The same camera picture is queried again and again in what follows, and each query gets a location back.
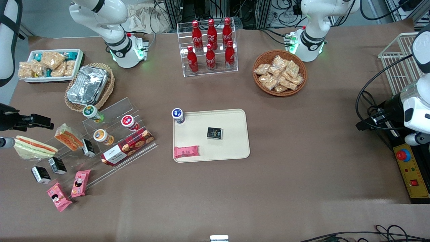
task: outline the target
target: white tray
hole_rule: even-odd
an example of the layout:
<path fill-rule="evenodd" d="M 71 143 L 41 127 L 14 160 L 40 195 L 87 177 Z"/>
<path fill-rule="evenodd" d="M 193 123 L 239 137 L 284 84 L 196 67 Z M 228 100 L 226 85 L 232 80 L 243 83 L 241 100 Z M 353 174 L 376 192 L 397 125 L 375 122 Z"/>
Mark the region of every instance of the white tray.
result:
<path fill-rule="evenodd" d="M 61 49 L 61 50 L 33 50 L 30 52 L 28 56 L 27 62 L 30 62 L 34 59 L 36 54 L 43 53 L 45 51 L 54 51 L 54 52 L 78 52 L 76 57 L 76 64 L 73 68 L 73 73 L 71 76 L 67 77 L 49 77 L 49 78 L 26 78 L 24 81 L 31 83 L 43 83 L 43 82 L 60 82 L 60 81 L 70 81 L 73 77 L 78 73 L 78 70 L 82 64 L 83 52 L 80 49 Z"/>
<path fill-rule="evenodd" d="M 184 113 L 185 122 L 173 124 L 173 149 L 199 146 L 200 156 L 173 159 L 178 163 L 244 159 L 249 156 L 248 128 L 242 109 Z M 208 128 L 221 128 L 222 140 L 206 138 Z"/>

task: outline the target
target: pink snack package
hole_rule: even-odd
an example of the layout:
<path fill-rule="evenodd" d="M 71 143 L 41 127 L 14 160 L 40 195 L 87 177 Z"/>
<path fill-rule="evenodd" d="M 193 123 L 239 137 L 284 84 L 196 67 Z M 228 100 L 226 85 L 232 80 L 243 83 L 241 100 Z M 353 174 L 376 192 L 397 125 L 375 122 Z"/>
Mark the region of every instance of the pink snack package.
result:
<path fill-rule="evenodd" d="M 72 202 L 64 196 L 63 188 L 59 183 L 55 183 L 46 193 L 51 197 L 58 211 L 62 212 Z"/>
<path fill-rule="evenodd" d="M 90 171 L 91 170 L 78 171 L 76 173 L 75 181 L 73 183 L 73 188 L 72 188 L 72 198 L 85 196 L 86 183 L 88 182 Z"/>
<path fill-rule="evenodd" d="M 189 146 L 189 147 L 176 147 L 174 149 L 173 155 L 175 158 L 199 156 L 199 146 Z"/>

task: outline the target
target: coca-cola bottle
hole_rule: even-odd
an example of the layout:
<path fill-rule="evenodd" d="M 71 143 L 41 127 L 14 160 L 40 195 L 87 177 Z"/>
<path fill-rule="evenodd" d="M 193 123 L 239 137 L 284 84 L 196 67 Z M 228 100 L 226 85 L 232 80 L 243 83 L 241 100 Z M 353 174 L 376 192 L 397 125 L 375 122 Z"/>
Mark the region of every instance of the coca-cola bottle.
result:
<path fill-rule="evenodd" d="M 199 22 L 194 20 L 192 22 L 193 32 L 191 36 L 193 37 L 194 48 L 196 52 L 203 52 L 203 40 L 202 40 L 202 32 L 199 29 Z"/>
<path fill-rule="evenodd" d="M 197 56 L 193 52 L 193 47 L 191 45 L 187 46 L 188 54 L 188 65 L 190 66 L 191 73 L 196 74 L 199 71 L 199 65 L 197 64 Z"/>
<path fill-rule="evenodd" d="M 227 41 L 227 48 L 225 49 L 225 68 L 233 69 L 234 67 L 234 49 L 233 41 Z"/>
<path fill-rule="evenodd" d="M 207 44 L 206 47 L 208 48 L 208 52 L 206 52 L 206 66 L 208 67 L 208 71 L 212 72 L 216 69 L 215 53 L 211 44 Z"/>
<path fill-rule="evenodd" d="M 227 48 L 227 42 L 231 40 L 231 20 L 230 18 L 224 19 L 224 28 L 222 29 L 222 46 L 224 50 Z"/>
<path fill-rule="evenodd" d="M 208 28 L 208 42 L 212 45 L 212 48 L 214 50 L 218 49 L 218 43 L 217 43 L 217 33 L 216 29 L 214 27 L 215 21 L 213 19 L 209 19 L 208 21 L 209 28 Z"/>

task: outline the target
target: table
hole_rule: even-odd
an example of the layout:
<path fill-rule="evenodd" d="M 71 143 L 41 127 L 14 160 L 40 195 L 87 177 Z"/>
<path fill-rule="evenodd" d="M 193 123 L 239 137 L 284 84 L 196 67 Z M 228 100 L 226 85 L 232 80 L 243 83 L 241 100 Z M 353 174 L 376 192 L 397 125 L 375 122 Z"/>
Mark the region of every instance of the table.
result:
<path fill-rule="evenodd" d="M 102 62 L 115 74 L 105 107 L 128 96 L 159 146 L 76 199 L 62 213 L 12 150 L 2 150 L 0 240 L 300 241 L 337 231 L 401 225 L 430 236 L 430 205 L 411 205 L 396 161 L 373 132 L 355 128 L 358 91 L 382 69 L 377 54 L 411 21 L 337 27 L 296 95 L 273 97 L 252 79 L 262 52 L 280 48 L 260 31 L 238 31 L 239 71 L 183 78 L 175 34 L 157 36 L 148 61 L 121 69 L 101 38 L 34 38 L 30 49 L 80 48 L 85 64 Z M 20 81 L 11 105 L 21 114 L 52 118 L 56 126 L 84 117 L 64 103 L 67 84 Z M 369 89 L 390 96 L 387 80 Z M 172 159 L 174 107 L 186 112 L 243 109 L 251 155 L 246 159 L 178 164 Z M 7 136 L 21 134 L 5 132 Z M 48 140 L 52 130 L 25 135 Z"/>

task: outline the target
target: woven bread basket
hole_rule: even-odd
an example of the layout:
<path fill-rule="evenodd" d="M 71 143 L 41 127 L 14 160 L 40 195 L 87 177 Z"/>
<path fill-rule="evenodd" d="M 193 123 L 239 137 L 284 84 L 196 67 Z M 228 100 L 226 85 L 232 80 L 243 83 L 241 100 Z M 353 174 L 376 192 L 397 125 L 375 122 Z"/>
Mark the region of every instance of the woven bread basket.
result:
<path fill-rule="evenodd" d="M 260 80 L 258 79 L 259 75 L 257 75 L 254 72 L 254 70 L 261 64 L 270 64 L 271 65 L 272 61 L 275 59 L 275 56 L 277 56 L 277 55 L 281 56 L 283 59 L 292 60 L 299 66 L 299 68 L 300 68 L 299 74 L 303 77 L 303 82 L 297 87 L 296 90 L 286 90 L 286 91 L 283 91 L 281 93 L 271 91 L 271 90 L 265 88 L 261 84 Z M 306 84 L 307 71 L 306 71 L 306 66 L 304 66 L 303 61 L 301 61 L 297 56 L 291 54 L 290 52 L 288 52 L 286 50 L 269 50 L 269 51 L 261 54 L 255 60 L 254 66 L 252 68 L 252 76 L 254 77 L 255 83 L 266 93 L 272 94 L 274 96 L 290 96 L 290 95 L 293 95 L 293 94 L 297 93 L 298 91 L 300 91 L 303 88 L 303 86 Z"/>
<path fill-rule="evenodd" d="M 99 101 L 97 102 L 96 105 L 94 105 L 97 109 L 100 109 L 104 103 L 107 101 L 107 99 L 109 98 L 109 96 L 112 94 L 112 91 L 114 90 L 114 84 L 115 84 L 115 77 L 114 74 L 112 73 L 112 69 L 102 63 L 92 63 L 89 64 L 89 66 L 93 66 L 93 67 L 98 67 L 98 68 L 102 68 L 105 69 L 106 71 L 108 71 L 110 78 L 106 83 L 106 86 L 104 87 L 103 93 L 100 96 Z M 68 99 L 67 99 L 67 92 L 70 90 L 70 88 L 73 86 L 73 84 L 76 81 L 77 76 L 79 75 L 79 72 L 73 77 L 72 81 L 70 82 L 69 86 L 66 89 L 66 93 L 64 94 L 64 100 L 66 102 L 67 107 L 69 107 L 72 110 L 75 110 L 77 112 L 82 112 L 83 108 L 85 108 L 84 105 L 80 105 L 80 104 L 76 104 L 76 103 L 71 103 Z"/>

